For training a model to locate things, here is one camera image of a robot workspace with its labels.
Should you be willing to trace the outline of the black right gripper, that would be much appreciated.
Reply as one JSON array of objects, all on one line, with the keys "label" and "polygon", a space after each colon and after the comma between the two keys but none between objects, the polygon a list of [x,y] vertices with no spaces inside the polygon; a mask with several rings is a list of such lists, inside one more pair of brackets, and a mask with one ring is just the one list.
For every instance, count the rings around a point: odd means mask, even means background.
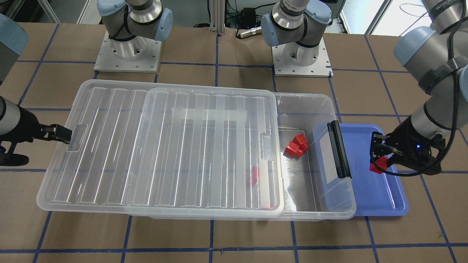
[{"label": "black right gripper", "polygon": [[[1,107],[1,142],[10,142],[7,150],[1,146],[1,166],[18,167],[25,166],[30,162],[28,156],[14,153],[16,145],[22,142],[32,143],[35,138],[42,138],[46,135],[37,117],[30,111],[19,106]],[[57,141],[70,144],[72,130],[59,124],[47,126],[47,141]]]}]

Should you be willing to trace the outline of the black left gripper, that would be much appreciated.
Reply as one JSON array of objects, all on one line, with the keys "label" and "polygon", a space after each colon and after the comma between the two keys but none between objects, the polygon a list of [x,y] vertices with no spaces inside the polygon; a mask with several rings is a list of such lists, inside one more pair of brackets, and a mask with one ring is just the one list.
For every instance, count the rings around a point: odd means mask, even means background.
[{"label": "black left gripper", "polygon": [[[395,148],[400,153],[393,153]],[[446,150],[446,140],[437,134],[432,139],[420,135],[407,118],[402,124],[387,135],[373,132],[371,134],[370,163],[399,164],[414,171],[440,173],[440,163],[433,165],[443,151]]]}]

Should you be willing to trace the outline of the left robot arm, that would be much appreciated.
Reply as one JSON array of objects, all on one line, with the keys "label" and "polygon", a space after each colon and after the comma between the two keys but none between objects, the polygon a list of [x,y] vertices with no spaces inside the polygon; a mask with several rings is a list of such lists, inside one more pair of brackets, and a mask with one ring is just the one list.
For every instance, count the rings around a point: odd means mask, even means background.
[{"label": "left robot arm", "polygon": [[[413,173],[409,177],[436,175],[458,129],[467,124],[467,1],[424,0],[430,27],[421,26],[404,35],[393,50],[401,65],[430,98],[386,135],[373,133],[370,170],[386,173],[398,164]],[[280,0],[262,16],[267,45],[285,45],[291,63],[309,66],[331,10],[319,0]]]}]

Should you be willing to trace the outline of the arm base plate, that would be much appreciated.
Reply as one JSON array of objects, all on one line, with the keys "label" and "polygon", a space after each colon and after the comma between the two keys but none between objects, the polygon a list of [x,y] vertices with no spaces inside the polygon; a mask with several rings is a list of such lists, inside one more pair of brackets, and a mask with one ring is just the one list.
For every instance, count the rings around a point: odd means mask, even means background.
[{"label": "arm base plate", "polygon": [[271,48],[275,75],[279,77],[331,78],[334,76],[322,38],[319,45],[305,48],[288,43]]},{"label": "arm base plate", "polygon": [[161,41],[145,37],[119,42],[110,39],[106,32],[94,70],[107,73],[157,73],[162,45]]}]

